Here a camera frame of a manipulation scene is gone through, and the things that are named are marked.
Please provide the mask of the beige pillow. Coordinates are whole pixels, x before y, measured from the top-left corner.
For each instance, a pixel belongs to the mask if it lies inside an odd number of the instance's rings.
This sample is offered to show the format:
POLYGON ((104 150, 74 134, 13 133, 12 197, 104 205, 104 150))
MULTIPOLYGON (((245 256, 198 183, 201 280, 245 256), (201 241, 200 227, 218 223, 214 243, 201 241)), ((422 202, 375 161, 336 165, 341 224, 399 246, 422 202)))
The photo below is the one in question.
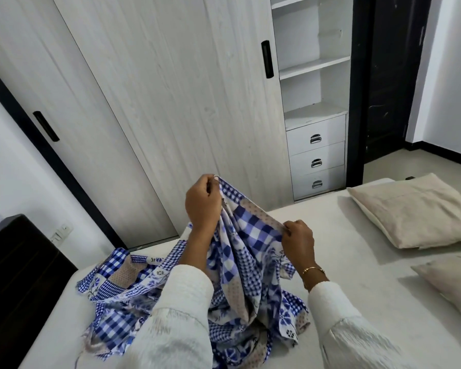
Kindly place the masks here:
POLYGON ((461 253, 411 266, 461 313, 461 253))
POLYGON ((434 173, 347 191, 395 248, 438 248, 461 242, 461 193, 434 173))

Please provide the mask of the dark wooden door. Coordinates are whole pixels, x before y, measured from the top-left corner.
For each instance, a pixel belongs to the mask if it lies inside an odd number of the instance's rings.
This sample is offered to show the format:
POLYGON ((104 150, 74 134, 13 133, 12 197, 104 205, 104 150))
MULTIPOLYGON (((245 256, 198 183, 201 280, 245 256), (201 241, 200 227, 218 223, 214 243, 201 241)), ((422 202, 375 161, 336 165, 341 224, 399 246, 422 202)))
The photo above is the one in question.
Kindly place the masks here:
POLYGON ((404 147, 432 0, 375 0, 364 162, 404 147))

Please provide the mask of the black wardrobe side panel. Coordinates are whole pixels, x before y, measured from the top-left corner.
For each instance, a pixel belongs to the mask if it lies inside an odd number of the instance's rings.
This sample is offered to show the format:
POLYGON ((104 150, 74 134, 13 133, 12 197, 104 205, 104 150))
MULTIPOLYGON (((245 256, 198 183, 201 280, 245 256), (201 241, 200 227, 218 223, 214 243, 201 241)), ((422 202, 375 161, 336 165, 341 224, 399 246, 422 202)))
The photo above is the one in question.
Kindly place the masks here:
POLYGON ((114 248, 128 249, 127 245, 117 235, 111 224, 105 219, 92 199, 87 195, 85 190, 78 183, 74 175, 63 163, 58 154, 54 151, 47 139, 39 129, 34 125, 30 116, 18 103, 11 91, 7 88, 0 78, 0 104, 7 113, 12 117, 14 122, 19 126, 25 136, 34 145, 37 151, 42 155, 45 161, 53 169, 55 174, 65 184, 68 191, 74 196, 77 202, 83 207, 86 213, 91 217, 98 228, 107 237, 108 241, 114 248))

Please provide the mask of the person's right hand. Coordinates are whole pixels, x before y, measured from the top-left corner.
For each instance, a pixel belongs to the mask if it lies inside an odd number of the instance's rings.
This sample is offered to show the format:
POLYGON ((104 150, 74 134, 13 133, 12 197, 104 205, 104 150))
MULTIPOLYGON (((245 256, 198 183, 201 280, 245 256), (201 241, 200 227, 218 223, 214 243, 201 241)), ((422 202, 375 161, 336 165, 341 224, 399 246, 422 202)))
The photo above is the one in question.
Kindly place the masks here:
POLYGON ((300 273, 307 267, 316 266, 312 230, 302 220, 297 223, 297 233, 295 237, 287 238, 282 236, 282 246, 284 253, 296 271, 300 273))

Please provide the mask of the person's left hand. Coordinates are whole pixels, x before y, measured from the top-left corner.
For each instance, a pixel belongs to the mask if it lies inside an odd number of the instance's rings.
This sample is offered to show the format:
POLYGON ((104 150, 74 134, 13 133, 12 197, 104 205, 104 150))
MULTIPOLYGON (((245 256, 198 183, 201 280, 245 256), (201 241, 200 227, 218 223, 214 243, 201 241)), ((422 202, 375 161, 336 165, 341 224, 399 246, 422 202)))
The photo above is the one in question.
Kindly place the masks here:
POLYGON ((221 199, 199 199, 198 180, 189 188, 185 198, 185 209, 192 223, 193 231, 205 237, 212 237, 220 219, 221 199))

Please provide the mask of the dark wooden headboard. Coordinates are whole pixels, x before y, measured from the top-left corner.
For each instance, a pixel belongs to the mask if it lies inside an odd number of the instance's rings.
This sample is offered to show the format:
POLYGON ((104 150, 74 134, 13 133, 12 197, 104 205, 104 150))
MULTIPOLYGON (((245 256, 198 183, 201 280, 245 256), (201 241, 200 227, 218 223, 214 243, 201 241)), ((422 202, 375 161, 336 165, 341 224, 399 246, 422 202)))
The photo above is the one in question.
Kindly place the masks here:
POLYGON ((0 222, 0 369, 18 369, 77 270, 24 214, 0 222))

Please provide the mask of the person's left forearm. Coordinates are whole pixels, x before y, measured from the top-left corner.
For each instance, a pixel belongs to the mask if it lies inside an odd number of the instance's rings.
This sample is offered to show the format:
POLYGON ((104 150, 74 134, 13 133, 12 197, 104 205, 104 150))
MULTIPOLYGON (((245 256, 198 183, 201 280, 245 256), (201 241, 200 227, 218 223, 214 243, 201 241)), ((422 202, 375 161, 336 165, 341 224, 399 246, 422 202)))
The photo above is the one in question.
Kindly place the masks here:
POLYGON ((212 369, 208 309, 213 284, 205 273, 216 224, 193 224, 181 260, 117 369, 212 369))

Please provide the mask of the white open shelf unit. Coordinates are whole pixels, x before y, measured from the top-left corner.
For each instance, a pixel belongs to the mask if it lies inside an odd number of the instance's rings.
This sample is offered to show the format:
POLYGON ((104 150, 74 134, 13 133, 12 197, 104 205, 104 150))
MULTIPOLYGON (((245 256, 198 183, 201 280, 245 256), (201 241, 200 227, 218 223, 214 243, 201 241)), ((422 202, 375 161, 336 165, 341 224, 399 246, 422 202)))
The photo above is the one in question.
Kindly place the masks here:
POLYGON ((345 177, 353 0, 271 0, 271 12, 286 135, 346 115, 345 177))

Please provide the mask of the white drawer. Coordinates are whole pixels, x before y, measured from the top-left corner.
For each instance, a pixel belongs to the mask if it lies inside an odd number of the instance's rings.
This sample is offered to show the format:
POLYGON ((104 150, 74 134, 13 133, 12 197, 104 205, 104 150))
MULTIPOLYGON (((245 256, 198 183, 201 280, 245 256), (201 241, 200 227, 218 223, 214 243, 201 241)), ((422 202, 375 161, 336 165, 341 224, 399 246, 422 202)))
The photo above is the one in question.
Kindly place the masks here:
POLYGON ((290 157, 291 177, 298 178, 318 172, 311 168, 311 161, 321 158, 323 167, 318 171, 344 165, 344 142, 337 142, 322 148, 316 148, 290 157))
POLYGON ((344 185, 344 165, 292 179, 292 188, 295 201, 322 194, 326 191, 337 190, 344 187, 344 185), (320 188, 312 189, 312 184, 316 180, 322 180, 323 186, 320 188))
POLYGON ((314 124, 287 131, 289 156, 345 141, 346 115, 333 117, 314 124), (311 136, 320 134, 322 141, 310 144, 311 136))

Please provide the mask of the white mattress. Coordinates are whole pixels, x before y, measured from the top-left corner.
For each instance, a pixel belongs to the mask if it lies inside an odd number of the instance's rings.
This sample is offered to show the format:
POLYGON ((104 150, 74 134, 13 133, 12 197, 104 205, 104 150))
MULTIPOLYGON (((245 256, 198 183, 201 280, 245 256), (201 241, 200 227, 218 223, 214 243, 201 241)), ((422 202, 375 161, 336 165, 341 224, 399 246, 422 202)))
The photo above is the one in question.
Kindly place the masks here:
MULTIPOLYGON (((450 254, 461 244, 398 250, 363 214, 346 190, 268 212, 280 222, 303 220, 313 231, 316 259, 352 304, 422 369, 461 369, 461 313, 411 268, 450 254)), ((75 369, 81 335, 94 307, 75 290, 95 266, 70 278, 18 369, 75 369)), ((323 369, 313 323, 288 349, 274 343, 260 369, 323 369)))

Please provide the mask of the light wood-grain wardrobe door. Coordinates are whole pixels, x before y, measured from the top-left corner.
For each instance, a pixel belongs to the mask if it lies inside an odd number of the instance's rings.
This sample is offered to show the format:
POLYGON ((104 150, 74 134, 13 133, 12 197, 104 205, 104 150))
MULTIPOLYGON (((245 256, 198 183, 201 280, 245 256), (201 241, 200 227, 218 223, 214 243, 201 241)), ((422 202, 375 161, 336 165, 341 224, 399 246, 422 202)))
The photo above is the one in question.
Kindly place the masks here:
POLYGON ((54 2, 179 234, 204 173, 294 202, 270 0, 54 2))
POLYGON ((177 235, 54 0, 0 0, 0 78, 128 248, 177 235))

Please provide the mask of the white wall socket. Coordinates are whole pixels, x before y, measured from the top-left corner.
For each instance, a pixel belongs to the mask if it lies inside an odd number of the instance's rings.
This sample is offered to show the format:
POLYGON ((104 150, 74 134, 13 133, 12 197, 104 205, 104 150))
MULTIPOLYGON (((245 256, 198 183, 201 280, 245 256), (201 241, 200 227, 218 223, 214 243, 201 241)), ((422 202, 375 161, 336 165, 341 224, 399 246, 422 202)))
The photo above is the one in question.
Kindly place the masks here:
POLYGON ((68 238, 73 229, 74 228, 72 224, 63 223, 54 231, 54 233, 49 238, 49 241, 58 247, 68 238))

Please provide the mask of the blue checked patchwork bedsheet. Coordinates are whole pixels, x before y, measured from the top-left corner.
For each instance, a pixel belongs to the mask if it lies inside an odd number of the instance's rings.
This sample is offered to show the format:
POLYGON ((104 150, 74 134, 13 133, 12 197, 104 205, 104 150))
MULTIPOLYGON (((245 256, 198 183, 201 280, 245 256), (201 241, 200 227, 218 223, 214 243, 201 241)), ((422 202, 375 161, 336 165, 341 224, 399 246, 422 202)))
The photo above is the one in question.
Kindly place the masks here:
MULTIPOLYGON (((218 176, 222 211, 207 255, 214 292, 209 305, 213 369, 257 369, 274 341, 288 347, 310 324, 301 298, 281 279, 295 268, 282 247, 284 226, 218 176)), ((151 315, 192 229, 189 223, 164 258, 115 249, 76 285, 95 305, 82 354, 101 360, 123 355, 151 315)))

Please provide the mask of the person's right forearm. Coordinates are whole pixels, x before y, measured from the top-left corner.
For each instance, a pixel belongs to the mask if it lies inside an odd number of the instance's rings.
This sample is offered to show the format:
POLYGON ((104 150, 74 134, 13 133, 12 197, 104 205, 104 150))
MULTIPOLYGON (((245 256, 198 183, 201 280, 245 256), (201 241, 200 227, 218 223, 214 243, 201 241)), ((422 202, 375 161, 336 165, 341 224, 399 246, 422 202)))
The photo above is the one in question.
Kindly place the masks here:
POLYGON ((338 284, 320 276, 308 274, 302 281, 324 369, 420 369, 362 316, 338 284))

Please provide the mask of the black door frame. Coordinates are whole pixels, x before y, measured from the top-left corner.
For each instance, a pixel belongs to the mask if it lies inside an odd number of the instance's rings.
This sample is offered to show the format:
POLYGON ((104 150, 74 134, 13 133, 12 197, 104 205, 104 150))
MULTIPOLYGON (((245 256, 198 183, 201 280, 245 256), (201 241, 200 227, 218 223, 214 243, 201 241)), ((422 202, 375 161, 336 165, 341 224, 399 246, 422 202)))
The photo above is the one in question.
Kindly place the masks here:
POLYGON ((346 187, 363 182, 376 0, 353 0, 346 187))

